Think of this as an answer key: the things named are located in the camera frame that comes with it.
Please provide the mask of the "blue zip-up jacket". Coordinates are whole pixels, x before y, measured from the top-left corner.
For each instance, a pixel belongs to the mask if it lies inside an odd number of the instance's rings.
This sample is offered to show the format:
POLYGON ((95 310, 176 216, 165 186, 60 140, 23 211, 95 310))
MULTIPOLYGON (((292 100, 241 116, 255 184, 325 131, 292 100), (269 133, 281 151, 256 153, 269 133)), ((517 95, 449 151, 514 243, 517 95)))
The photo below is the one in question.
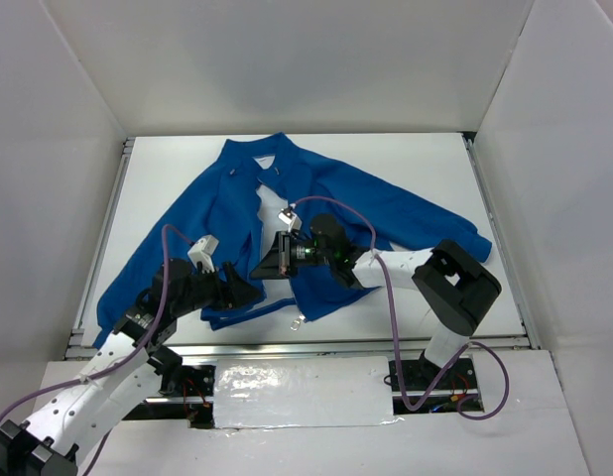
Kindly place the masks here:
POLYGON ((348 238, 361 246, 372 241, 390 250, 432 248, 456 242, 479 262, 492 243, 466 218, 394 184, 336 159, 303 149, 283 133, 263 139, 225 141, 216 160, 174 200, 103 292, 96 307, 101 346, 114 324, 151 282, 163 263, 161 231, 166 224, 196 240, 211 234, 219 241, 215 258, 249 277, 262 258, 264 223, 259 215, 261 186, 298 206, 310 223, 332 214, 348 238))

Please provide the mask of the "silver zipper pull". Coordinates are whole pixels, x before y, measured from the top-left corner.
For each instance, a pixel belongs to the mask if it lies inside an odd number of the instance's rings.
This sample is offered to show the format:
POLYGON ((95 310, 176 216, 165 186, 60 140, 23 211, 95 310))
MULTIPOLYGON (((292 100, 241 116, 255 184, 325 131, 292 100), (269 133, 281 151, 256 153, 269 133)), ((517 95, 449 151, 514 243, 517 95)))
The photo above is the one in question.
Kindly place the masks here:
POLYGON ((290 326, 291 331, 298 331, 305 322, 306 318, 303 315, 299 315, 296 319, 293 320, 290 326))

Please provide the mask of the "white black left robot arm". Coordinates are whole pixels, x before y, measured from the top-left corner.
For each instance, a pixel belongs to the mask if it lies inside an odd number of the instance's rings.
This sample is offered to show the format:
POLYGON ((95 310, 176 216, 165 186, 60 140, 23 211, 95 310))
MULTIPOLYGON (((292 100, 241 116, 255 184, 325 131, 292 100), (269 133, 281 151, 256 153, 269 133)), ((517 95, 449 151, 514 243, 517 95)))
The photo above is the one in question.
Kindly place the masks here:
POLYGON ((21 422, 0 417, 0 475, 76 475, 95 446, 145 399, 180 375, 166 342, 192 311, 236 310, 260 297, 230 263, 199 271, 169 259, 122 313, 95 356, 21 422))

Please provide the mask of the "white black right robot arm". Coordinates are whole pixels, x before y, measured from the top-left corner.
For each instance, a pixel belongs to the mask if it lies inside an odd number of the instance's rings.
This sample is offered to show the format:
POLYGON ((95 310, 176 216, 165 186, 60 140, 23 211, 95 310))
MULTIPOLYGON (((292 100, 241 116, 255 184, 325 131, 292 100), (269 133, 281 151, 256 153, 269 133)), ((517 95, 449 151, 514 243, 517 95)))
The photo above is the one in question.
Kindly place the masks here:
POLYGON ((439 325, 422 354, 437 373, 466 345, 502 291, 499 281, 457 243, 444 239, 431 249, 375 252, 355 244, 331 214, 317 215, 309 235, 299 233, 298 215, 285 208, 270 251, 250 273, 254 280, 287 280, 305 267, 326 266, 347 289, 390 286, 423 296, 439 325))

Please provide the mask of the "white front cover panel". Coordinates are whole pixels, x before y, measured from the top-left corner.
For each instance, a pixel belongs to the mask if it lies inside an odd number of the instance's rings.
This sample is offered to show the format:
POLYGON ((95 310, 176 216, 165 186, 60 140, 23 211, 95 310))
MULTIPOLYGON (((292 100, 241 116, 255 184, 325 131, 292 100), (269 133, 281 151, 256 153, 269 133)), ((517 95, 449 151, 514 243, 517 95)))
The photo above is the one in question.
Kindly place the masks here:
POLYGON ((396 420, 385 357, 233 359, 216 365, 218 428, 377 426, 396 420))

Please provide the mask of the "left aluminium frame rail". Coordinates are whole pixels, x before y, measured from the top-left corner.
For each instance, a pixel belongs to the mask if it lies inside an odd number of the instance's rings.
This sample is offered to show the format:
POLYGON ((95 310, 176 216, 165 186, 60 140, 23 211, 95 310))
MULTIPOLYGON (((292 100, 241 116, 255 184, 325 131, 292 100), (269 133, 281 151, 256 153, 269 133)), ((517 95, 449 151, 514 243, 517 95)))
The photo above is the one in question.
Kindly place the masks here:
POLYGON ((91 308, 93 307, 98 276, 99 272, 101 271, 108 238, 114 221, 123 183, 127 174, 135 140, 135 137, 128 137, 123 143, 119 166, 117 168, 112 190, 107 201, 107 206, 94 249, 94 254, 90 263, 90 268, 86 277, 83 293, 81 295, 65 351, 62 355, 63 360, 81 361, 85 357, 85 351, 83 350, 84 346, 82 345, 83 334, 86 330, 88 322, 90 321, 91 308))

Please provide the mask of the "aluminium frame rail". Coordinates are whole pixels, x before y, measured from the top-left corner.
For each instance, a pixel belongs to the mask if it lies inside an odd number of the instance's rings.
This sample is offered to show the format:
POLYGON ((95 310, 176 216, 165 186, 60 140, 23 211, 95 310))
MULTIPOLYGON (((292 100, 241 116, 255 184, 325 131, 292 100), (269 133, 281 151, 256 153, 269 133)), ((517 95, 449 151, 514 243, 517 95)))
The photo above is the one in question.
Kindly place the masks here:
MULTIPOLYGON (((81 335, 73 335, 69 340, 63 359, 68 361, 84 361, 95 356, 97 350, 92 347, 77 345, 81 335)), ((478 339, 482 343, 495 349, 522 350, 531 348, 531 342, 526 336, 519 337, 492 337, 478 339)), ((403 352, 421 352, 427 347, 426 340, 400 341, 400 350, 403 352)), ((394 344, 386 340, 371 341, 339 341, 339 342, 307 342, 307 343, 279 343, 279 344, 216 344, 216 345, 182 345, 167 344, 175 352, 185 358, 214 358, 214 357, 299 357, 299 356, 327 356, 350 355, 367 353, 390 353, 394 344)))
POLYGON ((86 277, 83 293, 81 295, 65 351, 62 355, 63 360, 81 361, 85 357, 85 351, 83 350, 84 346, 82 345, 83 334, 86 330, 88 322, 90 321, 91 308, 93 307, 98 276, 99 272, 101 271, 108 238, 114 221, 123 183, 127 174, 135 140, 135 137, 128 137, 123 143, 119 166, 117 168, 112 190, 107 201, 107 206, 94 249, 94 254, 90 263, 90 268, 86 277))
POLYGON ((538 330, 533 322, 531 309, 526 302, 525 295, 516 275, 511 257, 508 253, 506 239, 503 235, 499 221, 498 210, 492 200, 491 188, 489 187, 488 180, 483 174, 482 165, 477 158, 474 144, 476 133, 474 131, 461 131, 459 135, 463 140, 468 159, 474 172, 477 185, 484 202, 488 221, 494 235, 498 255, 506 273, 508 284, 512 293, 512 299, 521 319, 526 337, 529 340, 530 348, 533 350, 542 350, 542 340, 540 339, 538 330))

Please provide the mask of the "front aluminium frame rail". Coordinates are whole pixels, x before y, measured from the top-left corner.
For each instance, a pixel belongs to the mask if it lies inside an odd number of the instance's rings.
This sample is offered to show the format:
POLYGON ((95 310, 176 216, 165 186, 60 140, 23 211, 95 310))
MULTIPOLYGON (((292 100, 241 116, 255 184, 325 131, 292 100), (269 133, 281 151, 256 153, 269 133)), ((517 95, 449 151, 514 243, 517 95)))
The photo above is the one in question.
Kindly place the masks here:
MULTIPOLYGON (((97 350, 92 347, 77 345, 81 335, 73 335, 69 340, 63 359, 68 361, 84 361, 95 356, 97 350)), ((478 339, 482 343, 495 349, 522 350, 531 348, 531 342, 526 336, 519 337, 492 337, 478 339)), ((403 352, 421 352, 427 347, 426 340, 400 341, 400 350, 403 352)), ((367 353, 390 353, 394 344, 386 340, 371 341, 339 341, 339 342, 307 342, 307 343, 279 343, 279 344, 216 344, 216 345, 182 345, 167 344, 175 352, 185 358, 214 358, 214 357, 299 357, 299 356, 327 356, 350 355, 367 353)))

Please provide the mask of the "right aluminium frame rail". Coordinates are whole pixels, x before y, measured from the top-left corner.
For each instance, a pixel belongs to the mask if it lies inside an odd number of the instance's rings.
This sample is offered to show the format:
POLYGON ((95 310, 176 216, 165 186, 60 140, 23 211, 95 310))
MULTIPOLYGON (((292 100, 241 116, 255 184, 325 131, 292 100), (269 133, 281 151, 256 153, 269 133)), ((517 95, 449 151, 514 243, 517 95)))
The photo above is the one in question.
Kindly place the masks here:
POLYGON ((499 221, 498 210, 492 200, 491 188, 489 187, 488 180, 483 174, 482 165, 477 158, 474 144, 476 133, 474 131, 461 131, 459 135, 463 140, 468 159, 474 172, 477 185, 484 202, 488 221, 494 235, 498 255, 506 273, 508 284, 512 293, 512 299, 521 319, 526 337, 529 340, 530 348, 533 350, 542 350, 542 340, 540 339, 538 330, 533 322, 531 309, 526 302, 525 295, 516 275, 511 257, 508 253, 506 239, 503 235, 499 221))

